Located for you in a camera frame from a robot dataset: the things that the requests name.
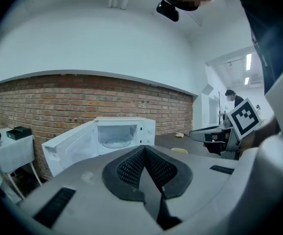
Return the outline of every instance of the table leg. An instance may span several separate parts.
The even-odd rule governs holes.
[[[12,176],[10,173],[7,173],[8,178],[10,179],[11,183],[13,184],[15,190],[18,192],[18,194],[21,196],[22,199],[25,199],[25,197],[23,196],[23,194],[21,193],[20,189],[17,187],[17,185],[14,183]]]
[[[30,162],[30,166],[32,167],[32,170],[33,170],[33,172],[34,172],[34,174],[35,174],[35,177],[37,178],[38,183],[39,183],[40,185],[42,185],[42,183],[41,183],[41,181],[40,181],[40,179],[39,179],[39,177],[38,177],[38,175],[37,175],[37,173],[36,173],[36,170],[35,170],[35,168],[34,168],[32,162]]]

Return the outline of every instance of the white tablecloth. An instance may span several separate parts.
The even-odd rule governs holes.
[[[10,128],[0,129],[0,172],[12,173],[21,166],[32,162],[34,157],[33,136],[19,140],[8,138],[6,132]]]

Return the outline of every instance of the yellow bowl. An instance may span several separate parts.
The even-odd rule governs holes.
[[[187,151],[187,150],[185,150],[185,149],[180,149],[180,148],[173,148],[172,151],[177,151],[177,152],[180,152],[180,153],[188,154],[188,151]]]

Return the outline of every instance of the black shirt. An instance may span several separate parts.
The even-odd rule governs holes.
[[[260,57],[265,93],[283,72],[283,0],[240,0]]]
[[[236,95],[235,97],[235,108],[241,104],[241,102],[243,101],[243,98],[241,96]]]

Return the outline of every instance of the brick wall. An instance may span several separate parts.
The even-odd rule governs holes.
[[[41,144],[95,117],[144,117],[155,134],[188,133],[193,97],[142,83],[88,75],[47,75],[0,84],[0,128],[23,126],[35,136],[35,166],[51,177]]]

